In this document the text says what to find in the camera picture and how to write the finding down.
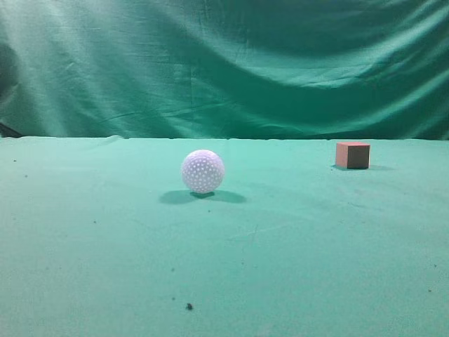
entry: white ball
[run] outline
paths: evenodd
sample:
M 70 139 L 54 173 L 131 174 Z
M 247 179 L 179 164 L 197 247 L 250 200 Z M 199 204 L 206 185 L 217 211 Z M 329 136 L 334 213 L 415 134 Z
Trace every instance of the white ball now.
M 225 176 L 225 165 L 221 158 L 209 150 L 190 153 L 181 167 L 184 184 L 196 193 L 209 193 L 216 189 Z

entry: green cloth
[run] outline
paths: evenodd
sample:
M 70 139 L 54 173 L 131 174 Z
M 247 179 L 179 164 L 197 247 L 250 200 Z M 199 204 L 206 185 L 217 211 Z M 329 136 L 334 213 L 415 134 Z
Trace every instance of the green cloth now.
M 20 73 L 0 122 L 26 136 L 447 140 L 448 35 L 447 0 L 3 0 L 0 46 Z
M 365 141 L 0 140 L 0 335 L 446 337 L 449 142 Z

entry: pink cube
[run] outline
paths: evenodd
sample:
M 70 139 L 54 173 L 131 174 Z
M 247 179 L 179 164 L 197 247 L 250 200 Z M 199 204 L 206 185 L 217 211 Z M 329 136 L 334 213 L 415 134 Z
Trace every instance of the pink cube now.
M 370 145 L 360 142 L 337 143 L 335 165 L 346 169 L 367 169 L 370 166 Z

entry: green fabric table surface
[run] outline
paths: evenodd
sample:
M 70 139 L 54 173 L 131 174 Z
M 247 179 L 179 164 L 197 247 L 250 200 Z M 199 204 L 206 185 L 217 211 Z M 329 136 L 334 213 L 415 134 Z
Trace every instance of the green fabric table surface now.
M 363 141 L 0 140 L 0 336 L 448 336 L 449 142 Z

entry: dimpled ball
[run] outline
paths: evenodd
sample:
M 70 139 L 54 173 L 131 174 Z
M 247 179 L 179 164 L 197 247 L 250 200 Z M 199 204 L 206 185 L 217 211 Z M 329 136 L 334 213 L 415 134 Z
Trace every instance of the dimpled ball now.
M 215 190 L 225 176 L 225 165 L 221 158 L 209 150 L 190 153 L 181 167 L 184 184 L 196 193 L 209 193 Z

